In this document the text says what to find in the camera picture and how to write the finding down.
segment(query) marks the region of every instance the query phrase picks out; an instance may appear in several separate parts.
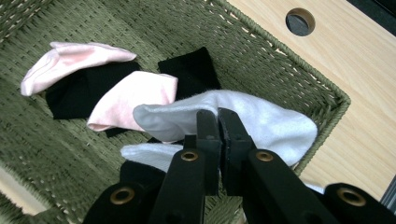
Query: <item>round hole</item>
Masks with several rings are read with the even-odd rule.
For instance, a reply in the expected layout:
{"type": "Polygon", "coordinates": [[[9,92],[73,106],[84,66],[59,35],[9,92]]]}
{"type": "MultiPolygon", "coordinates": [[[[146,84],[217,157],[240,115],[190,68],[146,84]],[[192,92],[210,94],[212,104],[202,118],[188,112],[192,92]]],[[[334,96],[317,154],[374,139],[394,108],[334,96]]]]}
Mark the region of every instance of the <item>round hole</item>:
{"type": "Polygon", "coordinates": [[[129,187],[123,187],[114,190],[110,196],[110,201],[114,204],[125,204],[134,197],[134,190],[129,187]]]}
{"type": "Polygon", "coordinates": [[[261,161],[271,161],[274,159],[273,155],[269,154],[268,152],[257,152],[256,157],[261,161]]]}
{"type": "Polygon", "coordinates": [[[340,188],[339,190],[337,190],[337,195],[344,202],[352,204],[354,206],[361,207],[366,204],[366,200],[353,189],[340,188]]]}
{"type": "Polygon", "coordinates": [[[297,7],[286,15],[286,25],[295,35],[310,35],[315,29],[315,19],[309,11],[297,7]]]}
{"type": "Polygon", "coordinates": [[[322,219],[315,213],[306,211],[304,212],[304,218],[306,223],[308,224],[320,224],[322,223],[322,219]]]}
{"type": "Polygon", "coordinates": [[[178,224],[183,220],[183,214],[180,211],[172,211],[166,214],[165,221],[169,224],[178,224]]]}
{"type": "Polygon", "coordinates": [[[187,151],[181,154],[181,159],[183,161],[195,161],[196,159],[198,159],[198,154],[192,151],[187,151]]]}

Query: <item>brass grommet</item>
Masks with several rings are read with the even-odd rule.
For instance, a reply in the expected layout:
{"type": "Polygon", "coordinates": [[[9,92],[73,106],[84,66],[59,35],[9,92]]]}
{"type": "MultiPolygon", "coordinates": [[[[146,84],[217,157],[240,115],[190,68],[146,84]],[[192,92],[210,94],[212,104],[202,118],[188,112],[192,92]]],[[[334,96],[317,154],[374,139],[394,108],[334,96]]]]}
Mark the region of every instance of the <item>brass grommet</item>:
{"type": "Polygon", "coordinates": [[[362,207],[366,205],[366,200],[353,189],[340,188],[339,190],[337,190],[337,195],[344,202],[352,204],[354,206],[362,207]]]}
{"type": "Polygon", "coordinates": [[[131,201],[134,198],[134,190],[129,187],[122,187],[116,189],[110,196],[110,201],[114,204],[120,205],[131,201]],[[120,193],[126,193],[125,197],[120,198],[120,193]]]}
{"type": "Polygon", "coordinates": [[[193,151],[187,151],[181,154],[181,159],[183,161],[195,161],[196,159],[198,159],[198,154],[193,151]]]}
{"type": "Polygon", "coordinates": [[[268,152],[264,152],[264,151],[257,152],[256,157],[257,157],[257,159],[259,159],[261,161],[271,161],[274,159],[273,155],[271,155],[268,152]]]}

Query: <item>white sock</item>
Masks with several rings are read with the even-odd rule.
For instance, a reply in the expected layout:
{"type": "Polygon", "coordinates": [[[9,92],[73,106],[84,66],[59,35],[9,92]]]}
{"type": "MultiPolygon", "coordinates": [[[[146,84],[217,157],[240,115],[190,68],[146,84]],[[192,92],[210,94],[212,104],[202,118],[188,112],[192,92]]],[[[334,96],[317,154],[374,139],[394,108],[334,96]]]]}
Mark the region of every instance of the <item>white sock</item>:
{"type": "Polygon", "coordinates": [[[175,153],[183,149],[181,145],[143,143],[129,145],[121,149],[121,156],[129,161],[136,161],[168,172],[175,153]]]}
{"type": "Polygon", "coordinates": [[[158,140],[174,142],[196,134],[200,109],[217,116],[219,107],[236,112],[257,148],[274,151],[287,165],[300,160],[317,136],[317,126],[307,116],[237,91],[207,91],[170,105],[140,105],[134,119],[158,140]]]}
{"type": "Polygon", "coordinates": [[[314,191],[316,191],[316,192],[318,192],[320,194],[324,194],[324,188],[323,187],[318,186],[318,185],[309,184],[309,183],[306,183],[306,182],[304,182],[304,184],[307,187],[309,187],[310,189],[312,189],[312,190],[314,190],[314,191]]]}

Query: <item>green basket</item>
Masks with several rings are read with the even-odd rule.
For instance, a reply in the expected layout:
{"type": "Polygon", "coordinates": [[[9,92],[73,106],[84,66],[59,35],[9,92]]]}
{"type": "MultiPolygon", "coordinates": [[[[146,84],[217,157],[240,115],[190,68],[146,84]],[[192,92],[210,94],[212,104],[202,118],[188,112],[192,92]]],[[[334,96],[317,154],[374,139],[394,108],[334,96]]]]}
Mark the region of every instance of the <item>green basket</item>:
{"type": "MultiPolygon", "coordinates": [[[[138,55],[142,69],[207,47],[223,89],[243,91],[306,114],[318,137],[298,175],[346,112],[348,96],[287,46],[224,0],[14,0],[0,3],[0,165],[48,210],[24,215],[0,195],[1,223],[80,223],[118,182],[124,145],[145,133],[106,138],[86,121],[53,120],[42,95],[22,97],[27,70],[50,41],[101,42],[138,55]]],[[[240,198],[208,197],[206,223],[233,223],[240,198]]]]}

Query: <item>black sock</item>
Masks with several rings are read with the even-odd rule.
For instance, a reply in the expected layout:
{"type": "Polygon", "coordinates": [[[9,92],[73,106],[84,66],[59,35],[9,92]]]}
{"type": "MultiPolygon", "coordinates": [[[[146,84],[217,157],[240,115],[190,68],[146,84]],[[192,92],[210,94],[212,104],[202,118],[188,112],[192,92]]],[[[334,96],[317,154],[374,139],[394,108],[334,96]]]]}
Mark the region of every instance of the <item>black sock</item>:
{"type": "MultiPolygon", "coordinates": [[[[49,87],[46,100],[54,119],[86,119],[96,104],[111,88],[133,71],[135,62],[108,63],[80,69],[49,87]]],[[[123,133],[124,129],[106,132],[107,137],[123,133]]]]}
{"type": "Polygon", "coordinates": [[[178,78],[176,100],[209,90],[220,90],[212,59],[206,48],[158,63],[161,73],[178,78]]]}
{"type": "MultiPolygon", "coordinates": [[[[158,140],[155,137],[152,137],[148,140],[148,143],[162,143],[162,141],[158,140]]],[[[177,142],[172,143],[172,145],[184,145],[184,139],[178,140],[177,142]]]]}

